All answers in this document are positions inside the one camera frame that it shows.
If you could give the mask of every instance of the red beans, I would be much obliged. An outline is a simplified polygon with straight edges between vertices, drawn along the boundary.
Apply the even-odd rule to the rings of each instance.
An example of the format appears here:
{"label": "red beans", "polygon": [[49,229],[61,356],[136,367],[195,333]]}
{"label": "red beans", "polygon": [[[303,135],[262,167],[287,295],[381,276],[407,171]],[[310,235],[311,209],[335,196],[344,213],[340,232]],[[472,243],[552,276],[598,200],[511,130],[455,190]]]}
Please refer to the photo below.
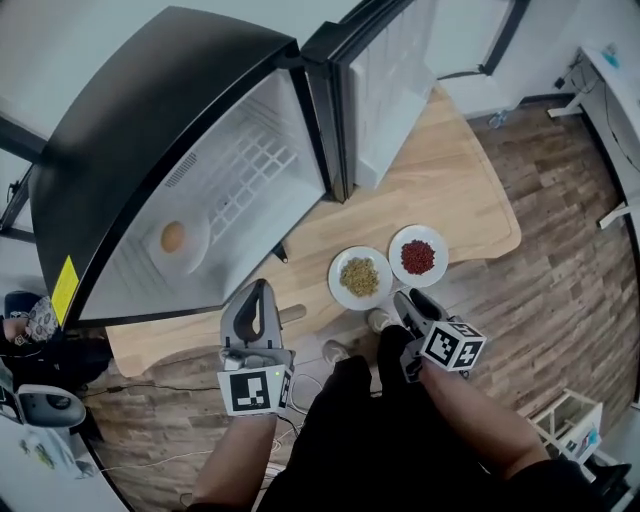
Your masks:
{"label": "red beans", "polygon": [[409,274],[424,274],[433,268],[435,252],[421,240],[414,240],[402,246],[402,266]]}

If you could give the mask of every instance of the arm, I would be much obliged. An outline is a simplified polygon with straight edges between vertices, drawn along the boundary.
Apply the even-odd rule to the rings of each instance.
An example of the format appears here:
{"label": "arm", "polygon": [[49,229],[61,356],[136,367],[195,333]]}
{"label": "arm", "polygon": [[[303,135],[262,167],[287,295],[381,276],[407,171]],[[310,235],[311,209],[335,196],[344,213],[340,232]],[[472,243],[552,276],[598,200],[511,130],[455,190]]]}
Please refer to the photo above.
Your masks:
{"label": "arm", "polygon": [[423,359],[420,381],[451,428],[503,478],[549,458],[527,420],[476,390],[457,372]]}
{"label": "arm", "polygon": [[275,414],[235,418],[200,471],[194,503],[251,509],[271,455]]}

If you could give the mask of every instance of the white cable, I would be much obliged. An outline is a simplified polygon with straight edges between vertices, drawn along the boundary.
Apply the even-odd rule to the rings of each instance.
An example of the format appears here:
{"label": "white cable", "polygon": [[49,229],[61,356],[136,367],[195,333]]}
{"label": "white cable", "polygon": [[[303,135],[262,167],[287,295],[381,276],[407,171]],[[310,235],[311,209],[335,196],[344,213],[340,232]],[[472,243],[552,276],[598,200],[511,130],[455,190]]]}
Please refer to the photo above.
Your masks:
{"label": "white cable", "polygon": [[114,466],[112,468],[101,469],[100,473],[104,473],[105,471],[113,471],[114,469],[139,469],[139,468],[150,468],[151,466],[157,466],[158,464],[164,464],[165,462],[169,462],[170,460],[179,459],[181,457],[189,457],[190,455],[203,455],[205,453],[211,453],[213,450],[206,450],[204,452],[191,452],[191,453],[183,453],[182,455],[174,455],[173,457],[169,457],[168,459],[159,460],[158,462],[152,462],[151,464],[141,464],[138,466]]}
{"label": "white cable", "polygon": [[[306,377],[307,379],[309,379],[312,382],[315,382],[318,387],[320,388],[320,391],[322,391],[323,386],[322,384],[320,384],[320,382],[318,382],[318,380],[314,379],[313,377],[311,377],[310,375],[307,375],[306,373],[299,373],[298,375],[295,376],[295,378],[293,379],[293,382],[291,384],[291,392],[289,393],[289,404],[291,405],[291,407],[299,412],[300,414],[304,414],[305,416],[307,415],[307,413],[309,412],[309,409],[305,408],[305,407],[299,407],[298,405],[296,405],[296,403],[293,401],[293,390],[295,389],[296,383],[298,382],[298,379],[300,377]],[[298,425],[296,428],[298,430],[300,430],[302,428],[303,425]],[[288,436],[291,432],[293,432],[293,428],[290,428],[289,430],[287,430],[284,434],[280,435],[279,437],[275,438],[273,440],[273,443],[275,444],[275,446],[273,446],[271,448],[271,453],[276,453],[278,450],[280,450],[282,448],[282,443],[280,441],[282,441],[282,439],[284,439],[286,436]],[[170,460],[174,460],[174,459],[179,459],[181,457],[189,457],[191,455],[202,455],[205,453],[211,453],[213,450],[207,450],[204,452],[191,452],[191,453],[183,453],[182,455],[174,455],[173,457],[169,457],[168,459],[164,459],[164,460],[160,460],[158,462],[152,462],[151,464],[141,464],[141,465],[135,465],[135,466],[114,466],[112,468],[105,468],[100,470],[101,473],[105,472],[105,471],[113,471],[116,469],[139,469],[139,468],[149,468],[152,466],[158,466],[159,464],[164,464],[165,462],[169,462]]]}
{"label": "white cable", "polygon": [[309,409],[307,409],[306,407],[299,407],[298,405],[296,405],[296,403],[293,401],[293,390],[296,387],[296,383],[298,382],[298,379],[300,377],[306,377],[307,379],[309,379],[312,382],[315,382],[318,387],[320,388],[320,391],[322,391],[323,389],[323,385],[320,384],[320,382],[318,382],[316,379],[314,379],[313,377],[311,377],[311,375],[307,375],[306,373],[299,373],[298,375],[296,375],[293,379],[293,382],[291,384],[291,392],[289,393],[289,404],[291,405],[291,408],[294,411],[298,411],[300,414],[304,414],[305,416],[309,413]]}

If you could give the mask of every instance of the white bowl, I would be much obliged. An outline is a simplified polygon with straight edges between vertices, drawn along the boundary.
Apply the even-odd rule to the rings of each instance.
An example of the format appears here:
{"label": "white bowl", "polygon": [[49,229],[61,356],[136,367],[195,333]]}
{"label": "white bowl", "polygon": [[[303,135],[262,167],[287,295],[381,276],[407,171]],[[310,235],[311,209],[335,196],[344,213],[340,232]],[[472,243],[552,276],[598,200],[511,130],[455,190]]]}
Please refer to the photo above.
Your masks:
{"label": "white bowl", "polygon": [[[179,222],[185,228],[184,242],[173,252],[162,248],[161,239],[164,228]],[[195,212],[166,216],[158,221],[148,238],[147,252],[158,271],[166,277],[187,275],[200,266],[209,248],[211,227],[209,219]]]}
{"label": "white bowl", "polygon": [[[410,274],[402,266],[402,247],[414,240],[428,243],[435,252],[433,268],[424,274]],[[427,226],[407,226],[396,233],[389,246],[389,263],[396,277],[414,288],[431,286],[440,280],[449,265],[447,242],[435,229]]]}
{"label": "white bowl", "polygon": [[[340,284],[342,268],[353,258],[373,260],[373,267],[378,271],[378,290],[369,297],[356,297],[345,286]],[[329,289],[333,298],[347,309],[365,311],[375,308],[389,296],[393,274],[387,258],[371,247],[350,247],[338,254],[329,268]]]}

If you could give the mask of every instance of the yellow label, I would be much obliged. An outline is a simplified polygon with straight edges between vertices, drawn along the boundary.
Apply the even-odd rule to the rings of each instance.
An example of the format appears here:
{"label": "yellow label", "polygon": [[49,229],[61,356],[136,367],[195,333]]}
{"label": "yellow label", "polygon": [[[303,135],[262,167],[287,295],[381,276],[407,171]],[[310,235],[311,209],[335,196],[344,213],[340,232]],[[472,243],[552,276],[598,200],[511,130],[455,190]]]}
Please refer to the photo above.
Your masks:
{"label": "yellow label", "polygon": [[62,272],[58,276],[58,282],[53,290],[53,296],[51,297],[51,304],[53,310],[58,317],[58,323],[62,325],[64,317],[67,316],[69,306],[71,305],[71,299],[78,287],[78,275],[76,269],[73,268],[71,262],[71,256],[67,256],[67,260],[64,262]]}

